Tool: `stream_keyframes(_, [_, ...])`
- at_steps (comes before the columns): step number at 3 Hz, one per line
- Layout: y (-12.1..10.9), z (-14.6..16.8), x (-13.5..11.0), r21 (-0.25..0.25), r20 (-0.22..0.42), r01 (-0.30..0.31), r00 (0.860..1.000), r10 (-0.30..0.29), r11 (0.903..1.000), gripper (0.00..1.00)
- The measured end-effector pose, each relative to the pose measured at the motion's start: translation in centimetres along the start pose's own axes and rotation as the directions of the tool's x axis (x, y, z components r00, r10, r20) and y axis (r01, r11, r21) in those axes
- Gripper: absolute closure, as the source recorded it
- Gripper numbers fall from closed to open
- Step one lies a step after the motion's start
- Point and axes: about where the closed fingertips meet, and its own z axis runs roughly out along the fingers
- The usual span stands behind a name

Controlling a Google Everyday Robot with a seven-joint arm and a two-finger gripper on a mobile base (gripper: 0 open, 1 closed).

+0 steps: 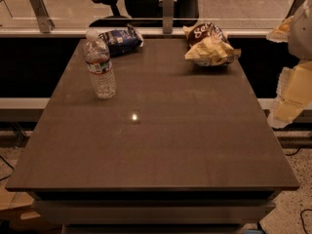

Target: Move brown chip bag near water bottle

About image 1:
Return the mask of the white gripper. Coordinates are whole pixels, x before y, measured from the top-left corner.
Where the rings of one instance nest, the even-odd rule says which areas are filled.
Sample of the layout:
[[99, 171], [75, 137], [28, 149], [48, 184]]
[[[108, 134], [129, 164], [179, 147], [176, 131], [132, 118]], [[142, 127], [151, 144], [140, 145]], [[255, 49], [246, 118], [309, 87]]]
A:
[[[273, 28], [266, 39], [275, 43], [288, 41], [293, 56], [312, 60], [312, 0], [305, 0], [294, 16]], [[283, 129], [312, 102], [312, 61], [301, 61], [294, 68], [284, 67], [276, 94], [267, 122], [272, 128]]]

